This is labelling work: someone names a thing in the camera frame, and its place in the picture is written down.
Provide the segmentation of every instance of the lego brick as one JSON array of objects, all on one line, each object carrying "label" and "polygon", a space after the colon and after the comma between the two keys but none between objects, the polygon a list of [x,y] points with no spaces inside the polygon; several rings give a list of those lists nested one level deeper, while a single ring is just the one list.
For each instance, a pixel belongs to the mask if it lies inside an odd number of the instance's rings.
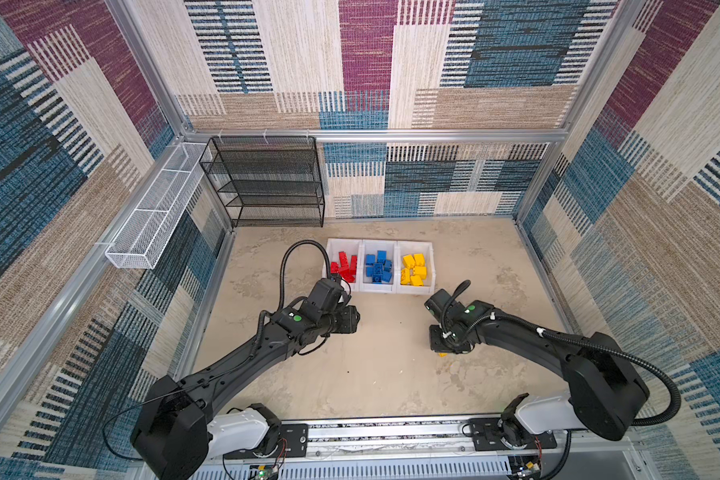
[{"label": "lego brick", "polygon": [[426,266],[414,266],[413,274],[416,276],[420,276],[422,278],[422,280],[426,280],[427,279],[427,267]]}]

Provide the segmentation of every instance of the yellow connector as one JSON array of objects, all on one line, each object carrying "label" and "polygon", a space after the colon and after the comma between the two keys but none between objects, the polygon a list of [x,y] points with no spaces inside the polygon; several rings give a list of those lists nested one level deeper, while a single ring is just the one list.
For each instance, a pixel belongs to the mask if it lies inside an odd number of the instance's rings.
[{"label": "yellow connector", "polygon": [[413,255],[406,255],[403,257],[403,263],[405,268],[413,268],[416,265],[416,260],[413,260]]},{"label": "yellow connector", "polygon": [[422,280],[426,280],[427,279],[427,267],[426,266],[414,266],[413,274],[420,276],[422,278]]}]

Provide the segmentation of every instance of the black mesh rack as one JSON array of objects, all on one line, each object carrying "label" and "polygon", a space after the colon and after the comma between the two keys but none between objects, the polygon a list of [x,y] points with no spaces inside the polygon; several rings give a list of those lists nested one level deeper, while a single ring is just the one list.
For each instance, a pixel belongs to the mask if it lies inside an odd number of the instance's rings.
[{"label": "black mesh rack", "polygon": [[322,226],[326,196],[311,137],[213,137],[200,165],[233,226]]}]

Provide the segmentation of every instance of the white mesh basket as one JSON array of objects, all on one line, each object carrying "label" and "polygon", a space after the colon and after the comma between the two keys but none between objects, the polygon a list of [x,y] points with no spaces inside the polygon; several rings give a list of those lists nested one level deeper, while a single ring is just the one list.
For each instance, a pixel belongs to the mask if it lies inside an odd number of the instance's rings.
[{"label": "white mesh basket", "polygon": [[202,156],[210,156],[205,144],[184,143],[173,151],[106,249],[113,265],[155,268],[203,176]]}]

